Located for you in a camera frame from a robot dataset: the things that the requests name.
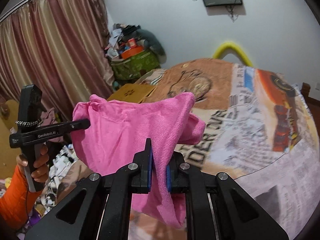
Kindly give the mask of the orange left sleeve forearm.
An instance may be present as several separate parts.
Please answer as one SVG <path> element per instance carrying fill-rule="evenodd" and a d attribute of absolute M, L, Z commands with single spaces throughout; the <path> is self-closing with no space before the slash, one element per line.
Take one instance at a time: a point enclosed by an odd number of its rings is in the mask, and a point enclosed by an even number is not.
<path fill-rule="evenodd" d="M 14 231 L 20 229 L 41 193 L 28 190 L 26 177 L 16 165 L 10 186 L 1 197 L 1 225 Z"/>

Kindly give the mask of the left hand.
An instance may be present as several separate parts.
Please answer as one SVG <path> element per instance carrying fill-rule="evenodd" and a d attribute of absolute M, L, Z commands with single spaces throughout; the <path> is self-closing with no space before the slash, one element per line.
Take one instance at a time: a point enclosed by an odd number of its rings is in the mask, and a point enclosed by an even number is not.
<path fill-rule="evenodd" d="M 40 156 L 34 162 L 34 167 L 36 170 L 31 174 L 31 177 L 35 179 L 36 182 L 45 183 L 49 177 L 49 168 L 48 168 L 48 161 L 49 155 L 47 153 L 48 147 L 46 145 L 42 145 Z M 25 176 L 24 168 L 27 167 L 28 161 L 23 154 L 20 154 L 16 157 L 17 166 L 21 174 Z"/>

